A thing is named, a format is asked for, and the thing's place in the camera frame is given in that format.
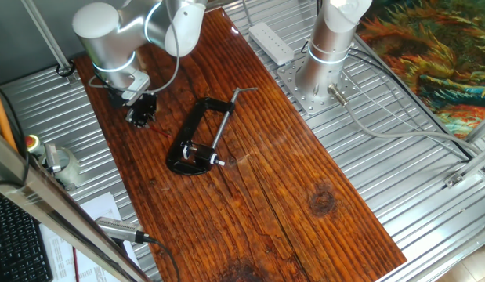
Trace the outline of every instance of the paper document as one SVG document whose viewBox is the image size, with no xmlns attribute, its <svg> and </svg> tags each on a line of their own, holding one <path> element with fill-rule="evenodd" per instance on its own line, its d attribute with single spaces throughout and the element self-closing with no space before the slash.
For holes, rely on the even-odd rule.
<svg viewBox="0 0 485 282">
<path fill-rule="evenodd" d="M 104 216 L 110 219 L 121 219 L 117 204 L 111 193 L 105 193 L 81 205 L 92 219 Z M 53 282 L 75 282 L 75 266 L 73 247 L 63 238 L 56 235 L 43 224 L 40 225 L 42 239 L 54 276 Z M 129 258 L 139 266 L 136 255 L 129 242 L 124 243 Z M 103 267 L 95 264 L 80 251 L 77 251 L 78 277 L 80 282 L 118 282 L 118 279 L 109 274 Z"/>
</svg>

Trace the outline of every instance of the white cable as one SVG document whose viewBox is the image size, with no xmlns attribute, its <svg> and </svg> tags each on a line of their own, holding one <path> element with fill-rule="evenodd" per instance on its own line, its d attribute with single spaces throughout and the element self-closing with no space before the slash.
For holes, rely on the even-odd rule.
<svg viewBox="0 0 485 282">
<path fill-rule="evenodd" d="M 416 131 L 418 131 L 418 132 L 420 132 L 420 131 L 421 131 L 421 130 L 419 130 L 418 128 L 415 128 L 413 125 L 408 124 L 408 123 L 407 123 L 405 120 L 401 119 L 400 117 L 397 117 L 397 115 L 396 115 L 396 114 L 394 114 L 393 112 L 391 112 L 389 109 L 385 108 L 385 107 L 384 107 L 383 105 L 381 105 L 380 103 L 378 103 L 378 102 L 376 102 L 375 100 L 371 99 L 371 98 L 370 98 L 370 97 L 369 97 L 369 96 L 368 96 L 368 95 L 367 95 L 367 94 L 366 94 L 364 91 L 362 91 L 362 90 L 361 90 L 361 92 L 362 92 L 362 93 L 363 93 L 363 94 L 366 96 L 366 98 L 368 98 L 368 99 L 369 99 L 369 100 L 370 100 L 372 103 L 375 103 L 376 105 L 378 105 L 379 107 L 381 107 L 383 110 L 385 110 L 387 113 L 389 113 L 389 114 L 391 114 L 392 116 L 394 116 L 396 119 L 398 119 L 399 121 L 401 121 L 401 122 L 402 122 L 402 123 L 404 123 L 405 125 L 407 125 L 407 126 L 411 127 L 412 129 L 414 129 L 414 130 L 416 130 Z M 453 152 L 454 154 L 456 154 L 458 157 L 460 157 L 460 158 L 464 159 L 464 157 L 463 157 L 463 154 L 462 154 L 462 153 L 460 153 L 460 152 L 457 152 L 457 151 L 453 150 L 453 148 L 449 147 L 448 145 L 446 145 L 446 144 L 444 144 L 444 143 L 440 142 L 439 140 L 437 140 L 437 139 L 435 139 L 435 138 L 433 138 L 433 137 L 431 137 L 431 136 L 427 136 L 427 138 L 429 138 L 429 139 L 431 139 L 431 140 L 435 141 L 436 143 L 438 143 L 438 144 L 440 144 L 440 145 L 442 145 L 442 146 L 446 147 L 448 150 L 452 151 L 452 152 Z"/>
<path fill-rule="evenodd" d="M 429 132 L 429 131 L 417 131 L 417 132 L 405 132 L 405 133 L 379 133 L 379 132 L 374 132 L 374 131 L 370 130 L 369 128 L 365 127 L 363 124 L 360 123 L 359 119 L 357 119 L 355 114 L 352 112 L 352 109 L 350 109 L 349 104 L 345 105 L 345 108 L 349 112 L 350 117 L 352 117 L 353 121 L 355 121 L 357 123 L 357 125 L 359 125 L 360 129 L 362 129 L 364 132 L 366 132 L 370 136 L 379 137 L 379 138 L 403 138 L 403 137 L 412 137 L 412 136 L 435 136 L 435 137 L 438 137 L 438 138 L 448 139 L 448 140 L 454 141 L 454 142 L 462 145 L 463 147 L 471 150 L 472 152 L 474 152 L 476 154 L 480 154 L 480 151 L 478 149 L 476 149 L 475 147 L 473 147 L 472 145 L 470 145 L 466 141 L 461 140 L 457 137 L 451 136 L 451 135 L 446 134 L 446 133 Z"/>
<path fill-rule="evenodd" d="M 399 121 L 403 122 L 405 125 L 411 127 L 412 129 L 416 130 L 416 131 L 419 131 L 419 132 L 425 132 L 424 128 L 414 120 L 413 116 L 411 116 L 411 114 L 409 114 L 409 112 L 406 110 L 406 108 L 402 105 L 402 103 L 399 101 L 399 99 L 397 98 L 396 94 L 393 92 L 393 90 L 389 87 L 388 83 L 386 82 L 385 79 L 383 79 L 383 77 L 380 75 L 380 74 L 383 74 L 383 70 L 381 70 L 379 73 L 376 73 L 376 75 L 384 82 L 385 86 L 387 87 L 387 89 L 392 93 L 392 96 L 393 98 L 398 102 L 398 104 L 403 108 L 404 112 L 407 114 L 407 116 L 421 129 L 418 129 L 418 128 L 415 128 L 413 125 L 410 125 L 408 124 L 406 121 L 402 120 L 401 118 L 397 117 L 393 112 L 391 112 L 390 110 L 388 110 L 387 108 L 385 108 L 383 105 L 381 105 L 380 103 L 376 102 L 375 100 L 373 100 L 371 97 L 369 97 L 367 95 L 367 93 L 361 88 L 359 87 L 359 85 L 356 85 L 355 82 L 352 81 L 352 83 L 362 92 L 362 94 L 364 94 L 364 96 L 366 96 L 366 98 L 368 98 L 372 103 L 375 103 L 376 105 L 378 105 L 379 107 L 381 107 L 383 110 L 385 110 L 387 113 L 391 114 L 392 116 L 394 116 L 396 119 L 398 119 Z M 448 145 L 444 144 L 443 142 L 440 142 L 439 140 L 437 139 L 434 139 L 433 137 L 431 136 L 427 136 L 427 138 L 433 140 L 434 142 L 444 146 L 446 149 L 450 150 L 451 152 L 453 152 L 454 154 L 456 154 L 458 157 L 461 157 L 463 158 L 462 154 L 453 150 L 451 147 L 449 147 Z M 467 143 L 468 146 L 465 146 L 467 148 L 469 148 L 470 150 L 474 151 L 474 153 L 477 154 L 477 151 L 474 150 L 475 147 L 472 147 L 471 144 Z"/>
<path fill-rule="evenodd" d="M 248 9 L 248 6 L 246 5 L 245 3 L 245 0 L 242 0 L 242 5 L 244 6 L 244 11 L 245 11 L 245 14 L 248 16 L 248 21 L 249 21 L 249 24 L 251 26 L 253 26 L 254 24 L 252 23 L 252 20 L 251 20 L 251 15 L 249 15 L 249 9 Z"/>
<path fill-rule="evenodd" d="M 178 35 L 176 33 L 176 28 L 174 27 L 173 19 L 171 16 L 171 11 L 169 10 L 168 6 L 168 1 L 165 1 L 165 8 L 167 9 L 167 15 L 169 17 L 169 21 L 171 21 L 171 29 L 172 33 L 174 34 L 174 41 L 176 42 L 176 68 L 174 70 L 174 74 L 172 74 L 171 79 L 167 81 L 166 84 L 162 85 L 161 87 L 154 89 L 154 90 L 146 90 L 146 91 L 136 91 L 136 90 L 131 90 L 131 89 L 124 89 L 124 88 L 119 88 L 119 87 L 114 87 L 112 86 L 113 89 L 117 89 L 123 92 L 129 91 L 129 92 L 134 92 L 134 93 L 139 93 L 139 94 L 154 94 L 156 92 L 160 92 L 164 89 L 166 89 L 170 84 L 176 79 L 176 76 L 178 75 L 178 70 L 179 70 L 179 42 L 178 42 Z M 93 84 L 94 79 L 96 79 L 96 76 L 93 76 L 90 80 L 88 85 L 93 87 L 93 88 L 106 88 L 105 85 L 95 85 Z"/>
</svg>

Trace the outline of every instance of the colorful painting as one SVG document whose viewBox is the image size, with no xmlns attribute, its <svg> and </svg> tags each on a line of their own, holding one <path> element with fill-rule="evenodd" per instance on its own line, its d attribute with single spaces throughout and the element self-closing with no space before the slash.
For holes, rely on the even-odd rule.
<svg viewBox="0 0 485 282">
<path fill-rule="evenodd" d="M 456 136 L 485 118 L 485 0 L 374 0 L 358 32 Z"/>
</svg>

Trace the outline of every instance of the wood knot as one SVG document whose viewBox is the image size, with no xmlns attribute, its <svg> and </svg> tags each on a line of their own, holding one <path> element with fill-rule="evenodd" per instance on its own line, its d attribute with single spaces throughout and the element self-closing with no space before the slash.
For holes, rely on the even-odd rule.
<svg viewBox="0 0 485 282">
<path fill-rule="evenodd" d="M 310 202 L 310 208 L 315 216 L 324 216 L 335 207 L 335 197 L 332 193 L 322 191 L 315 194 Z"/>
<path fill-rule="evenodd" d="M 249 263 L 238 262 L 229 266 L 222 277 L 222 282 L 263 282 L 261 273 L 257 273 Z"/>
<path fill-rule="evenodd" d="M 229 156 L 228 157 L 228 163 L 230 164 L 230 166 L 234 166 L 237 164 L 237 159 L 233 156 Z"/>
</svg>

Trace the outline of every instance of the gray cable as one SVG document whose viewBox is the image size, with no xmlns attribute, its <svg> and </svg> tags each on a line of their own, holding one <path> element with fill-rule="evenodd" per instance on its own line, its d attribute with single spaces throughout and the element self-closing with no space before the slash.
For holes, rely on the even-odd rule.
<svg viewBox="0 0 485 282">
<path fill-rule="evenodd" d="M 251 16 L 249 15 L 249 9 L 248 9 L 247 4 L 245 3 L 245 0 L 242 0 L 242 5 L 244 6 L 244 11 L 245 11 L 245 14 L 248 16 L 248 21 L 249 21 L 249 24 L 250 24 L 251 26 L 253 26 L 254 24 L 252 23 Z"/>
<path fill-rule="evenodd" d="M 350 48 L 350 50 L 351 50 L 351 51 L 358 51 L 358 52 L 360 52 L 360 53 L 363 53 L 364 55 L 367 55 L 367 53 L 365 53 L 365 52 L 363 52 L 363 51 L 360 51 L 359 49 Z M 371 58 L 371 59 L 373 59 L 374 61 L 377 61 L 377 63 L 379 63 L 379 64 L 380 64 L 380 66 L 377 66 L 377 65 L 373 64 L 372 62 L 369 62 L 368 60 L 363 59 L 363 58 L 360 58 L 359 56 L 355 56 L 355 55 L 353 55 L 353 54 L 349 54 L 349 56 L 355 57 L 355 58 L 357 58 L 357 59 L 359 59 L 359 60 L 361 60 L 361 61 L 363 61 L 363 62 L 367 63 L 367 64 L 369 65 L 369 67 L 370 67 L 370 68 L 371 68 L 371 66 L 373 66 L 373 67 L 377 67 L 377 68 L 380 70 L 380 72 L 379 72 L 379 73 L 377 73 L 377 76 L 378 76 L 378 77 L 379 77 L 379 78 L 380 78 L 380 79 L 381 79 L 381 80 L 384 82 L 384 84 L 385 84 L 386 88 L 387 88 L 387 89 L 390 91 L 390 93 L 392 94 L 393 98 L 394 98 L 394 99 L 395 99 L 395 100 L 398 102 L 398 104 L 400 105 L 400 107 L 404 109 L 404 112 L 406 113 L 406 115 L 407 115 L 407 116 L 408 116 L 408 117 L 409 117 L 409 118 L 410 118 L 410 119 L 411 119 L 411 120 L 414 122 L 414 124 L 417 126 L 417 128 L 415 128 L 415 127 L 413 127 L 413 126 L 409 125 L 409 124 L 408 124 L 406 121 L 401 120 L 401 119 L 400 119 L 400 118 L 398 118 L 398 117 L 397 117 L 397 116 L 396 116 L 394 113 L 392 113 L 392 112 L 390 112 L 389 110 L 387 110 L 386 108 L 384 108 L 384 106 L 382 106 L 382 105 L 378 104 L 376 101 L 372 100 L 372 99 L 371 99 L 371 98 L 370 98 L 370 97 L 369 97 L 369 96 L 366 94 L 366 92 L 362 90 L 362 88 L 361 88 L 359 85 L 356 85 L 356 84 L 355 84 L 355 82 L 353 82 L 353 81 L 352 81 L 352 83 L 353 83 L 353 84 L 354 84 L 354 85 L 355 85 L 355 86 L 356 86 L 356 87 L 357 87 L 357 88 L 358 88 L 358 89 L 359 89 L 359 90 L 360 90 L 360 91 L 361 91 L 361 92 L 362 92 L 362 93 L 363 93 L 363 94 L 366 96 L 366 98 L 368 98 L 368 99 L 369 99 L 371 102 L 373 102 L 373 103 L 377 104 L 377 105 L 378 105 L 379 107 L 381 107 L 382 109 L 386 110 L 386 111 L 387 111 L 389 114 L 391 114 L 392 116 L 394 116 L 394 117 L 395 117 L 395 118 L 397 118 L 398 120 L 402 121 L 402 122 L 403 122 L 405 125 L 408 125 L 408 126 L 409 126 L 409 127 L 411 127 L 412 129 L 417 130 L 417 131 L 418 131 L 418 129 L 420 128 L 420 129 L 421 129 L 421 131 L 423 131 L 423 132 L 424 132 L 424 131 L 425 131 L 425 129 L 424 129 L 424 128 L 423 128 L 423 127 L 422 127 L 422 126 L 421 126 L 421 125 L 420 125 L 420 124 L 419 124 L 419 123 L 418 123 L 418 122 L 417 122 L 417 121 L 416 121 L 416 120 L 413 118 L 413 116 L 412 116 L 411 114 L 409 114 L 409 112 L 407 111 L 407 109 L 406 109 L 406 108 L 405 108 L 405 107 L 402 105 L 402 103 L 399 101 L 399 98 L 397 98 L 396 94 L 395 94 L 395 93 L 393 92 L 393 90 L 392 90 L 392 89 L 389 87 L 389 85 L 388 85 L 387 81 L 386 81 L 386 80 L 385 80 L 385 79 L 384 79 L 384 78 L 383 78 L 383 77 L 380 75 L 380 74 L 382 74 L 382 73 L 385 73 L 385 72 L 386 72 L 386 71 L 388 71 L 388 70 L 386 70 L 386 68 L 385 68 L 385 67 L 383 67 L 383 66 L 382 66 L 382 65 L 381 65 L 381 64 L 380 64 L 380 63 L 379 63 L 379 62 L 378 62 L 378 61 L 377 61 L 377 60 L 376 60 L 376 59 L 375 59 L 373 56 L 368 56 L 368 57 L 369 57 L 369 58 Z M 441 146 L 443 146 L 445 149 L 449 150 L 451 153 L 455 154 L 456 156 L 458 156 L 458 157 L 460 157 L 460 158 L 463 158 L 463 156 L 462 156 L 460 153 L 458 153 L 458 152 L 456 152 L 455 150 L 451 149 L 451 148 L 450 148 L 450 147 L 448 147 L 448 146 L 447 146 L 445 143 L 442 143 L 442 142 L 440 142 L 440 141 L 438 141 L 438 140 L 436 140 L 436 139 L 434 139 L 434 138 L 432 138 L 432 137 L 430 137 L 430 136 L 427 136 L 427 137 L 428 137 L 429 139 L 433 140 L 434 142 L 436 142 L 436 143 L 440 144 Z"/>
<path fill-rule="evenodd" d="M 480 154 L 480 151 L 476 149 L 474 146 L 471 144 L 467 143 L 464 140 L 459 139 L 458 137 L 451 136 L 446 133 L 441 133 L 441 132 L 428 132 L 428 131 L 418 131 L 418 132 L 405 132 L 405 133 L 379 133 L 379 132 L 374 132 L 364 126 L 362 123 L 360 123 L 359 119 L 355 116 L 355 114 L 352 112 L 352 109 L 350 109 L 350 105 L 347 104 L 345 106 L 346 110 L 349 112 L 350 117 L 352 117 L 353 121 L 359 125 L 360 129 L 362 129 L 364 132 L 366 132 L 370 136 L 374 137 L 379 137 L 379 138 L 403 138 L 403 137 L 412 137 L 412 136 L 435 136 L 438 138 L 442 139 L 448 139 L 450 141 L 454 141 L 460 145 L 462 145 L 464 148 L 467 148 L 471 150 L 472 152 L 476 154 Z"/>
<path fill-rule="evenodd" d="M 171 29 L 172 33 L 174 34 L 174 41 L 176 42 L 176 68 L 174 70 L 174 74 L 172 74 L 171 79 L 167 81 L 166 84 L 162 85 L 161 87 L 154 89 L 154 90 L 146 90 L 146 91 L 136 91 L 136 90 L 131 90 L 131 89 L 123 89 L 119 87 L 114 87 L 112 88 L 120 90 L 120 91 L 129 91 L 129 92 L 134 92 L 134 93 L 139 93 L 139 94 L 154 94 L 156 92 L 160 92 L 164 89 L 166 89 L 170 84 L 176 79 L 176 76 L 178 75 L 178 70 L 179 70 L 179 42 L 178 42 L 178 35 L 176 33 L 176 28 L 174 27 L 174 23 L 172 22 L 172 16 L 171 16 L 171 11 L 169 10 L 168 6 L 168 1 L 165 1 L 165 8 L 167 9 L 167 15 L 169 17 L 169 20 L 171 21 Z M 96 76 L 93 76 L 90 80 L 88 85 L 93 87 L 93 88 L 106 88 L 104 85 L 95 85 L 93 84 L 94 80 L 96 79 Z"/>
</svg>

